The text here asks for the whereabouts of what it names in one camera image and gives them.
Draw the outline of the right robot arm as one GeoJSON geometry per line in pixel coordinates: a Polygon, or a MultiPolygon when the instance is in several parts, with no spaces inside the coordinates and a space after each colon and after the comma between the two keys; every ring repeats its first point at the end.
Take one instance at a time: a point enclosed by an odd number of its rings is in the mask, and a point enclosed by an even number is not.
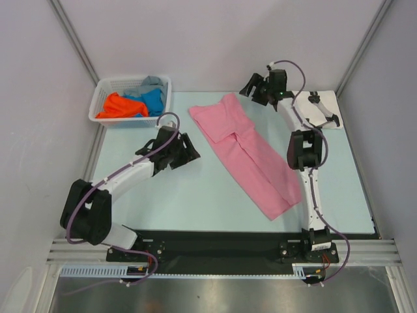
{"type": "Polygon", "coordinates": [[[320,127],[311,124],[302,114],[294,94],[287,90],[287,73],[284,69],[273,69],[267,66],[268,74],[262,76],[255,73],[239,92],[252,101],[266,106],[270,104],[281,114],[291,136],[287,149],[287,163],[290,169],[298,174],[300,185],[304,191],[303,206],[306,208],[305,226],[302,228],[300,251],[294,258],[302,258],[309,263],[331,263],[331,256],[336,255],[332,247],[330,229],[323,222],[323,213],[319,195],[319,167],[326,160],[323,147],[326,140],[320,127]]]}

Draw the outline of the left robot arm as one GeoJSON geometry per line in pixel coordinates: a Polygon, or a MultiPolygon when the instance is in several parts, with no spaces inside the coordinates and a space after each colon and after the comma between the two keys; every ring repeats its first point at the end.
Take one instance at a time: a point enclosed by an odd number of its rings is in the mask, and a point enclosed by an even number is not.
{"type": "Polygon", "coordinates": [[[136,231],[113,221],[113,204],[167,167],[174,170],[200,157],[187,133],[164,126],[117,171],[95,183],[78,179],[70,187],[60,219],[67,242],[106,245],[117,248],[129,260],[140,259],[144,245],[137,240],[136,231]]]}

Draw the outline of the pink t shirt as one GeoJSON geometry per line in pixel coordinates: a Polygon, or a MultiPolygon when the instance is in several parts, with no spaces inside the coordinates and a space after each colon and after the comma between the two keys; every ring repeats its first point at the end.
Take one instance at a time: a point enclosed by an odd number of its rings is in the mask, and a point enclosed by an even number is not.
{"type": "Polygon", "coordinates": [[[189,114],[212,150],[262,213],[274,220],[302,201],[297,174],[256,131],[236,95],[189,114]]]}

